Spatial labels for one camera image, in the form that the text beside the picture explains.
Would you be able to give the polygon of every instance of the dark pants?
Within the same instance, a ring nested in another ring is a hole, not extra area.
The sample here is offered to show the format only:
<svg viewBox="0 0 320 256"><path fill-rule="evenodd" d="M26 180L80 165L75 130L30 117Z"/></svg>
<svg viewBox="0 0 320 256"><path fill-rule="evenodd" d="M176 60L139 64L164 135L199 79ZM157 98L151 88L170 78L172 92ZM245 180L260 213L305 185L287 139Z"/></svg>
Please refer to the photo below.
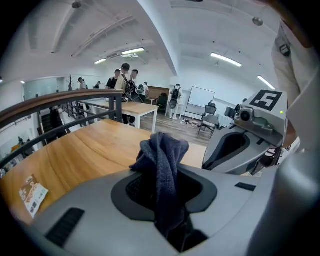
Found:
<svg viewBox="0 0 320 256"><path fill-rule="evenodd" d="M143 103L146 103L146 96L145 95L139 94L139 97L141 98Z"/></svg>
<svg viewBox="0 0 320 256"><path fill-rule="evenodd" d="M127 114L122 114L122 118L123 118L123 123L125 125L129 124L130 123L134 123L136 118L133 117L133 116L130 116L130 115L127 115Z"/></svg>

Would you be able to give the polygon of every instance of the towel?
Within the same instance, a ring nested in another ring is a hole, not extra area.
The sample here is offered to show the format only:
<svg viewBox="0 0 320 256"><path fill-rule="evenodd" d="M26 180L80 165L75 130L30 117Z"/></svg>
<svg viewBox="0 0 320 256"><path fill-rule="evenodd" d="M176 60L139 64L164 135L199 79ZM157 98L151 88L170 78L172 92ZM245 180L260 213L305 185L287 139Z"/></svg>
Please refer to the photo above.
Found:
<svg viewBox="0 0 320 256"><path fill-rule="evenodd" d="M185 219L185 207L178 198L177 164L189 149L186 140L177 140L168 133L152 134L141 141L141 150L132 171L152 172L156 178L155 223L167 237Z"/></svg>

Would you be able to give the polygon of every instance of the floor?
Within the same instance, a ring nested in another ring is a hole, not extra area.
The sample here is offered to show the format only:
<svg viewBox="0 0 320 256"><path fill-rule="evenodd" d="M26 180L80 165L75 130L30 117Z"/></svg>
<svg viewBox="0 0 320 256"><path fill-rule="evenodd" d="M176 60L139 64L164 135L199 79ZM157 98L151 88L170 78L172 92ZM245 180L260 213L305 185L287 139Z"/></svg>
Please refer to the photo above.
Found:
<svg viewBox="0 0 320 256"><path fill-rule="evenodd" d="M150 113L141 117L140 128L143 130L151 131L154 114ZM211 131L206 128L201 129L198 135L198 124L201 124L200 120L192 120L197 124L187 124L183 121L183 118L173 120L168 116L165 116L165 112L158 112L156 118L155 132L169 133L172 137L178 140L186 140L189 143L208 146Z"/></svg>

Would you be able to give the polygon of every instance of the ceiling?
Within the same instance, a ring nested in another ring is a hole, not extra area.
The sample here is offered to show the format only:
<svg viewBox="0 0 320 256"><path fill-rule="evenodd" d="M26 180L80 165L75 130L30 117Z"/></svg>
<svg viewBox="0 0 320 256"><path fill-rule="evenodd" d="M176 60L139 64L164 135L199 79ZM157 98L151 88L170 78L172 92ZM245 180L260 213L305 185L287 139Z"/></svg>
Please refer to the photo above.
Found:
<svg viewBox="0 0 320 256"><path fill-rule="evenodd" d="M271 82L276 80L271 48L280 18L272 9L249 0L161 1L169 2L172 8L170 15L176 28L166 29L176 29L181 60L197 59L210 66L221 66L249 80L258 75ZM148 64L164 58L159 45L139 23L142 19L114 4L115 0L82 0L78 9L72 8L72 2L44 0L27 17L22 27L27 50L60 53L93 63L114 53L144 47L146 51L139 53L139 58L125 61ZM254 25L253 17L262 18L264 25ZM242 63L243 68L237 70L217 61L210 57L212 52ZM120 64L124 59L110 61Z"/></svg>

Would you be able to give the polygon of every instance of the stairs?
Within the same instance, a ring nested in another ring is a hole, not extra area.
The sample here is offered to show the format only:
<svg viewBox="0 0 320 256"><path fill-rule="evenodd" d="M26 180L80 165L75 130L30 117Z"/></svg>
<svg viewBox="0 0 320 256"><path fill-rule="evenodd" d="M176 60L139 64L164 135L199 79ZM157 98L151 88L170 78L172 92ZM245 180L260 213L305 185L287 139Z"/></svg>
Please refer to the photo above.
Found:
<svg viewBox="0 0 320 256"><path fill-rule="evenodd" d="M46 114L46 115L41 116L41 119L42 119L44 133L47 133L47 132L53 130L53 127L51 126L51 121L50 121L50 114ZM60 117L58 118L58 124L59 124L59 126L63 126L63 123L62 123ZM61 138L65 135L67 135L66 131L61 131L58 134L55 134L54 136L47 138L46 144L48 145L49 143L57 140L57 137Z"/></svg>

